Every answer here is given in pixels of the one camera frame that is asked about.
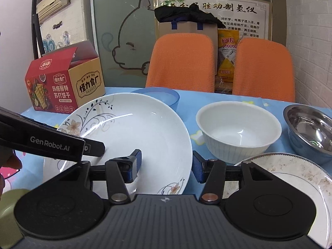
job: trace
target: poster with chinese calligraphy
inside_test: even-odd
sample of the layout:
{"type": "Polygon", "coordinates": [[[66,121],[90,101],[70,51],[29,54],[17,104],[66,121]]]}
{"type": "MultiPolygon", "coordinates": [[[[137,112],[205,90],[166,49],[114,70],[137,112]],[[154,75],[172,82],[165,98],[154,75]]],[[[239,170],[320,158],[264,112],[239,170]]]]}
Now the poster with chinese calligraphy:
{"type": "Polygon", "coordinates": [[[162,5],[197,4],[200,10],[212,13],[228,30],[240,31],[240,37],[271,39],[271,3],[260,0],[156,0],[162,5]]]}

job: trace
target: yellow package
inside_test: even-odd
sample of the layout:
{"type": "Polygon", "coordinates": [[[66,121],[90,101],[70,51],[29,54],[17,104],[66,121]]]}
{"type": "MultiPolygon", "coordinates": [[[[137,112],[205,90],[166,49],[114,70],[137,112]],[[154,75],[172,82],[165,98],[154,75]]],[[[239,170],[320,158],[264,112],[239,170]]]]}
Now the yellow package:
{"type": "Polygon", "coordinates": [[[236,47],[240,33],[236,30],[218,30],[218,71],[215,90],[231,93],[234,78],[236,47]]]}

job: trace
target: cardboard box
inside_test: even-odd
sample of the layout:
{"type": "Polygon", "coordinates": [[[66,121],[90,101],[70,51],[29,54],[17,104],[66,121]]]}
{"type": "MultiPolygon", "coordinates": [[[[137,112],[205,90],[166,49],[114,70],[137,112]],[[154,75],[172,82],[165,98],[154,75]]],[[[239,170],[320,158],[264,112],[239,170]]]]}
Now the cardboard box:
{"type": "Polygon", "coordinates": [[[105,94],[99,57],[90,41],[31,62],[25,83],[35,110],[70,114],[105,94]]]}
{"type": "Polygon", "coordinates": [[[158,34],[159,37],[165,34],[171,33],[198,33],[207,35],[213,42],[214,46],[214,57],[215,57],[215,73],[217,74],[217,64],[218,64],[218,27],[217,24],[203,23],[203,30],[197,29],[196,22],[190,21],[179,21],[177,23],[177,29],[172,29],[172,24],[170,22],[159,22],[158,24],[158,34]]]}

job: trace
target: black pole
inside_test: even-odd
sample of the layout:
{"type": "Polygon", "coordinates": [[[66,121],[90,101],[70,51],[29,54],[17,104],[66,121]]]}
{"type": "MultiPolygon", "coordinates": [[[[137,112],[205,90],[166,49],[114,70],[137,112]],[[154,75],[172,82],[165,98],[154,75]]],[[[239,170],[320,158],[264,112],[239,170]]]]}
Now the black pole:
{"type": "Polygon", "coordinates": [[[34,59],[38,59],[38,47],[40,55],[45,54],[42,33],[40,32],[40,25],[38,14],[36,12],[37,8],[37,0],[32,0],[32,10],[31,10],[31,28],[32,28],[32,48],[34,51],[34,59]]]}

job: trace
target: stainless steel bowl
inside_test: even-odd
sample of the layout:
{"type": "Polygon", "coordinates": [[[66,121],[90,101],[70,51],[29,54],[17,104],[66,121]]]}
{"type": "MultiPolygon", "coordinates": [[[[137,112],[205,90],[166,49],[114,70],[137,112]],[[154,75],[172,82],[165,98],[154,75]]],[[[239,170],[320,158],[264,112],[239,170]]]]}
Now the stainless steel bowl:
{"type": "Polygon", "coordinates": [[[305,105],[290,105],[283,110],[292,148],[316,164],[332,159],[332,119],[305,105]]]}

